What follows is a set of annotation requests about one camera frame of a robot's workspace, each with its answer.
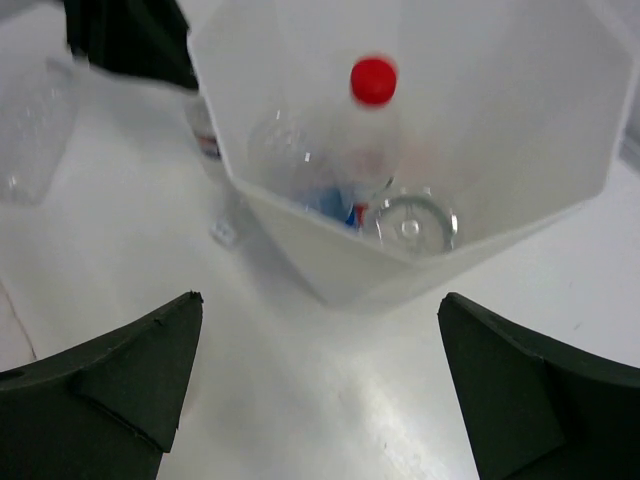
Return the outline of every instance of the plastic box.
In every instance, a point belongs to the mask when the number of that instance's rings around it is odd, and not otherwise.
[[[585,0],[230,0],[190,38],[232,183],[318,296],[377,309],[435,287],[597,195],[637,78],[635,46]],[[399,177],[437,190],[457,248],[416,260],[272,194],[247,144],[274,105],[339,105],[353,62],[398,63]]]

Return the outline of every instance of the red bottle cap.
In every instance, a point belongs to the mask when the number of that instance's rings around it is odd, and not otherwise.
[[[351,70],[351,92],[361,104],[383,106],[393,98],[398,75],[394,65],[384,57],[364,57]]]

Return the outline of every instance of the bottle with red cap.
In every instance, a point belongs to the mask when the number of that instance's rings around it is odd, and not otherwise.
[[[400,157],[400,121],[393,97],[397,69],[387,57],[359,59],[351,71],[351,98],[332,123],[331,161],[358,221],[393,182]]]

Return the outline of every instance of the white table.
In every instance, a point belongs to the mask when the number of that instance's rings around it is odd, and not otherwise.
[[[640,176],[627,164],[597,200],[449,284],[347,315],[311,297],[263,236],[232,253],[209,238],[221,192],[177,98],[82,77],[46,203],[0,209],[0,279],[39,358],[202,292],[196,368],[159,478],[477,478],[437,326],[449,291],[640,367]]]

